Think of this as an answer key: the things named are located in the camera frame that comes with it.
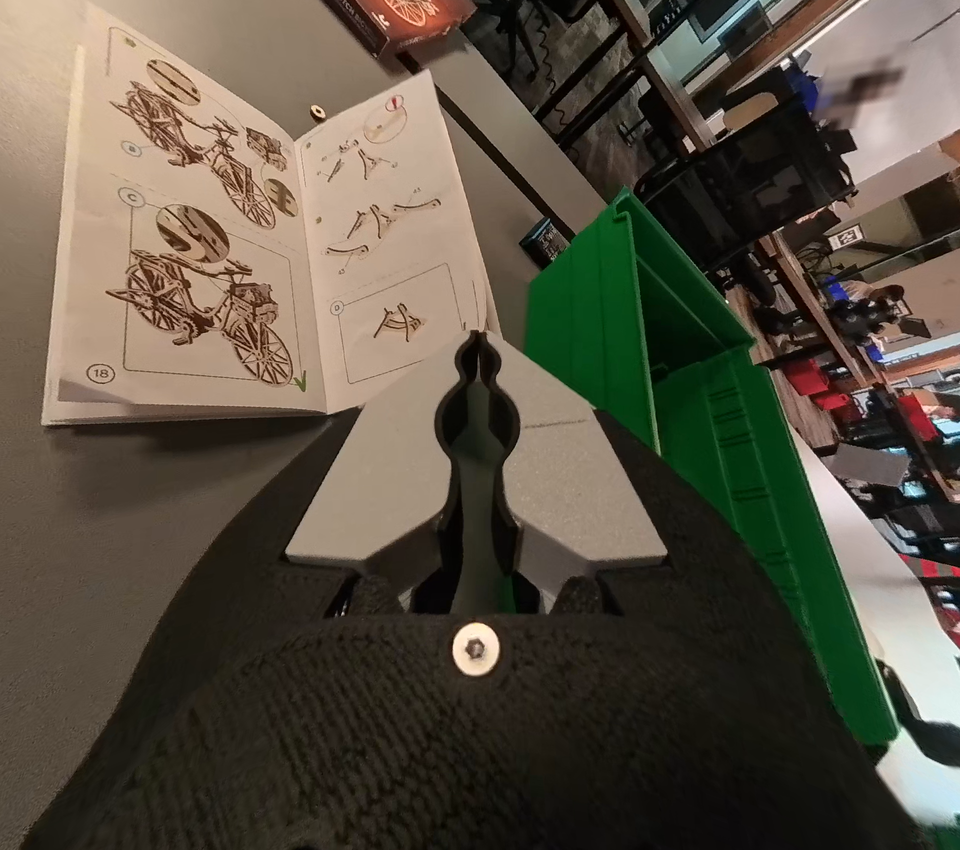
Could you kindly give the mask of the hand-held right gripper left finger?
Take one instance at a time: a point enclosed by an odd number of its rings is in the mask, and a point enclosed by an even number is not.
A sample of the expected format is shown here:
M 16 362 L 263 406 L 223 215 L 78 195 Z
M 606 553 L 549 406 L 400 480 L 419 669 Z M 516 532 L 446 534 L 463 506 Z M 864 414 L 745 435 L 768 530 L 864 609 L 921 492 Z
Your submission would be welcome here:
M 366 402 L 286 546 L 294 564 L 385 580 L 449 612 L 463 567 L 460 467 L 479 332 L 443 344 Z

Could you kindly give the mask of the green plastic bin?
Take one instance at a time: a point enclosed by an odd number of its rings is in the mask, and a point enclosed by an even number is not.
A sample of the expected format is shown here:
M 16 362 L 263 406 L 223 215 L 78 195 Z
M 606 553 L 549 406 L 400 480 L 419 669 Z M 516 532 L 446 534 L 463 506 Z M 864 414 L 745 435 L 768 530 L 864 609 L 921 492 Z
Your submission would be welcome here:
M 725 299 L 630 189 L 531 283 L 524 353 L 655 450 L 730 523 L 858 741 L 899 728 L 770 372 Z

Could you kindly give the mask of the small black blue box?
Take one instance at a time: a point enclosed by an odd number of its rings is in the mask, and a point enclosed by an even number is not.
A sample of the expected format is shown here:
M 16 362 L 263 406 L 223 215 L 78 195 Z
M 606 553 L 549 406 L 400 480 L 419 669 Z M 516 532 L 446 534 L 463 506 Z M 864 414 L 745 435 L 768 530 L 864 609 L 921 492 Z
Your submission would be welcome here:
M 570 239 L 553 220 L 543 216 L 524 234 L 518 246 L 538 271 L 544 271 L 570 247 Z

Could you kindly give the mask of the dark wooden desk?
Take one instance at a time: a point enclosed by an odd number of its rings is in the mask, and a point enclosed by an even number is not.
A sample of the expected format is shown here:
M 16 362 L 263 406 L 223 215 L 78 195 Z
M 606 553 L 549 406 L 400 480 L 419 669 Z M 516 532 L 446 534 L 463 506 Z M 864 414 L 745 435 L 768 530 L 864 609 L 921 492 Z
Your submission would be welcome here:
M 713 146 L 716 142 L 714 133 L 683 83 L 669 70 L 666 58 L 653 36 L 649 16 L 641 0 L 597 2 L 604 10 L 611 12 L 637 52 L 630 64 L 612 78 L 569 124 L 558 131 L 555 136 L 557 146 L 562 150 L 570 149 L 601 117 L 610 112 L 642 77 L 649 81 L 651 88 L 667 106 L 695 150 L 704 151 Z

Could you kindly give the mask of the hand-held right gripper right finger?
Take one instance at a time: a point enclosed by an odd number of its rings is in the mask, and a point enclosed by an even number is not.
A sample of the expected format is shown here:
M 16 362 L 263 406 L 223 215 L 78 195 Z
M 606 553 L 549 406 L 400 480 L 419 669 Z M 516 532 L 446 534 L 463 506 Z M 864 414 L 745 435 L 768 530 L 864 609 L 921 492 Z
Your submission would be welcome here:
M 573 578 L 663 565 L 666 544 L 607 434 L 611 419 L 493 332 L 482 381 L 503 450 L 494 549 L 516 609 L 549 611 Z

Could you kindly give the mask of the white instruction booklet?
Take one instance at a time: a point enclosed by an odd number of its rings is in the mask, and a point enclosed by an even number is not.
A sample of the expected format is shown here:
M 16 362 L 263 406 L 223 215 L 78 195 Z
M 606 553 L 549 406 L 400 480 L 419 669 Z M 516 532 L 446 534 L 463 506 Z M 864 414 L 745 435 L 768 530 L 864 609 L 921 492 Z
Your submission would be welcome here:
M 429 70 L 293 137 L 86 6 L 43 426 L 341 412 L 499 330 Z

